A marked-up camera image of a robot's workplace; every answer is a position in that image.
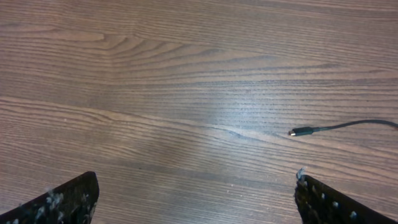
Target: cable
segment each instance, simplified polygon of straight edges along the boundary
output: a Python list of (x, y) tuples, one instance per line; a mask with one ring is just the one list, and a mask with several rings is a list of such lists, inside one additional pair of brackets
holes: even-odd
[(311, 128), (311, 127), (304, 127), (304, 128), (295, 128), (291, 131), (289, 131), (289, 136), (303, 136), (307, 134), (312, 134), (317, 131), (327, 131), (327, 130), (332, 130), (332, 129), (337, 129), (337, 128), (343, 128), (355, 124), (363, 124), (363, 123), (372, 123), (372, 124), (385, 124), (389, 125), (395, 128), (398, 128), (398, 124), (391, 122), (391, 121), (384, 121), (384, 120), (378, 120), (378, 119), (369, 119), (369, 120), (361, 120), (361, 121), (353, 121), (345, 124), (339, 124), (336, 126), (329, 126), (329, 127), (317, 127), (317, 128)]

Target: wooden table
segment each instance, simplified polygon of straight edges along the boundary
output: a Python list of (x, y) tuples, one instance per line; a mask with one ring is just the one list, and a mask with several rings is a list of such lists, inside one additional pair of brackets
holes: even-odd
[(0, 210), (93, 170), (93, 223), (300, 223), (295, 173), (398, 219), (396, 0), (0, 0)]

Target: wooden surface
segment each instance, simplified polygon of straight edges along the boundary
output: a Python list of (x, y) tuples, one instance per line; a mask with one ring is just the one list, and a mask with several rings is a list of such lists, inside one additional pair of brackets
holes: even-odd
[(94, 223), (300, 223), (295, 173), (398, 220), (396, 0), (0, 0), (0, 210), (93, 170)]

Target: black cable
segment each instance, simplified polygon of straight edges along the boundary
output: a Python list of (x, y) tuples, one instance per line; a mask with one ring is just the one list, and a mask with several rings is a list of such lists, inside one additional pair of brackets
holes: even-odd
[(372, 124), (385, 124), (389, 125), (395, 128), (398, 128), (398, 124), (391, 122), (391, 121), (384, 121), (384, 120), (379, 120), (379, 119), (368, 119), (368, 120), (361, 120), (361, 121), (353, 121), (345, 124), (339, 124), (336, 126), (329, 126), (329, 127), (317, 127), (317, 128), (311, 128), (311, 127), (304, 127), (304, 128), (295, 128), (291, 131), (289, 131), (290, 136), (303, 136), (306, 134), (312, 134), (317, 131), (327, 131), (327, 130), (332, 130), (332, 129), (337, 129), (337, 128), (343, 128), (355, 124), (363, 124), (363, 123), (372, 123)]

